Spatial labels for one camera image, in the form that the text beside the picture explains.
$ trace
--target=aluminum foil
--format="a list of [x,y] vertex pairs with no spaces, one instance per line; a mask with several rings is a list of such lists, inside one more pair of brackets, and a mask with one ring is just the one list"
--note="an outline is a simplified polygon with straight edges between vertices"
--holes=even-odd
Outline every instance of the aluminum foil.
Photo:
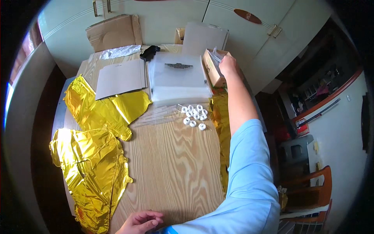
[[130,54],[140,52],[140,48],[141,48],[141,45],[130,45],[130,46],[123,46],[123,47],[114,48],[114,49],[107,49],[102,52],[100,59],[111,59],[111,58],[127,56]]
[[132,136],[128,125],[152,103],[143,91],[95,101],[96,93],[82,75],[73,80],[65,93],[66,106],[83,131],[107,128],[124,141]]
[[106,128],[63,128],[49,148],[75,201],[76,220],[93,233],[106,233],[127,183],[133,182],[119,140]]
[[229,183],[227,168],[230,165],[230,123],[228,95],[224,89],[213,89],[213,96],[210,99],[209,113],[220,140],[220,175],[223,193],[226,195]]

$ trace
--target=wooden table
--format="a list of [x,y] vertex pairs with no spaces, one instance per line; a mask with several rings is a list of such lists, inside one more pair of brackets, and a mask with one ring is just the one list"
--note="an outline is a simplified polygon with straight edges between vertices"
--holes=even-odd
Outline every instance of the wooden table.
[[[161,49],[180,53],[182,47],[162,45]],[[82,74],[94,90],[100,69],[137,59],[140,53],[110,60],[100,60],[100,55],[100,52],[94,53],[83,61],[77,73],[77,76]],[[149,85],[143,91],[150,96]],[[171,225],[210,213],[223,202],[220,145],[213,123],[207,120],[206,125],[212,131],[191,128],[184,125],[182,119],[136,128],[129,126],[133,137],[129,142],[122,142],[122,146],[129,158],[129,175],[134,182],[127,184],[110,222],[109,233],[115,233],[131,212],[157,210],[165,214],[165,224]],[[68,109],[64,128],[81,130]],[[68,191],[67,197],[75,215],[74,201]]]

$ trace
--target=hand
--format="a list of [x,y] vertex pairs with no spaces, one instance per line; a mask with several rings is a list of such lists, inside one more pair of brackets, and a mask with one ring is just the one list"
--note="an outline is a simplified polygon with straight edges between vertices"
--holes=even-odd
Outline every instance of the hand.
[[163,214],[153,210],[131,213],[116,234],[144,234],[163,223]]
[[225,77],[230,76],[232,73],[237,73],[239,66],[237,65],[236,59],[229,55],[225,55],[219,64],[222,75]]

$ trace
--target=light blue sleeve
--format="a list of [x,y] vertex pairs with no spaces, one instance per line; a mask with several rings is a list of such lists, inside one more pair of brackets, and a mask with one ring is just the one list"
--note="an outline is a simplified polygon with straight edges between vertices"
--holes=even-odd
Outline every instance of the light blue sleeve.
[[278,203],[270,154],[261,122],[250,119],[232,136],[227,197]]
[[212,213],[160,230],[182,233],[276,233],[280,205],[261,122],[251,119],[232,136],[226,199]]

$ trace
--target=white cabinet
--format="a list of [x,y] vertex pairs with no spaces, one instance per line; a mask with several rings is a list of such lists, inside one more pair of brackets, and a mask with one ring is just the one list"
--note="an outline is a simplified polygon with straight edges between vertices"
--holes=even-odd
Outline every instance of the white cabinet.
[[86,28],[105,18],[102,0],[96,0],[97,17],[93,7],[92,0],[52,0],[39,14],[45,43],[67,78],[75,76],[82,61],[94,53]]
[[[241,18],[234,9],[282,31],[269,37],[269,29]],[[225,50],[237,59],[257,94],[308,45],[330,14],[323,0],[211,0],[203,22],[229,30]]]
[[243,69],[269,39],[267,33],[270,30],[243,19],[234,9],[245,10],[273,25],[280,23],[293,2],[294,0],[211,0],[203,22],[229,30],[225,50],[236,57]]
[[208,0],[129,1],[111,0],[105,18],[121,14],[138,15],[144,45],[174,43],[175,30],[188,22],[202,22]]
[[270,37],[256,57],[243,67],[256,95],[309,44],[325,25],[331,9],[323,0],[296,0],[279,26],[282,32]]
[[94,53],[89,26],[122,14],[139,15],[143,44],[174,43],[175,29],[202,22],[208,0],[51,0],[39,15],[40,30],[57,65],[67,77],[76,75],[83,60]]

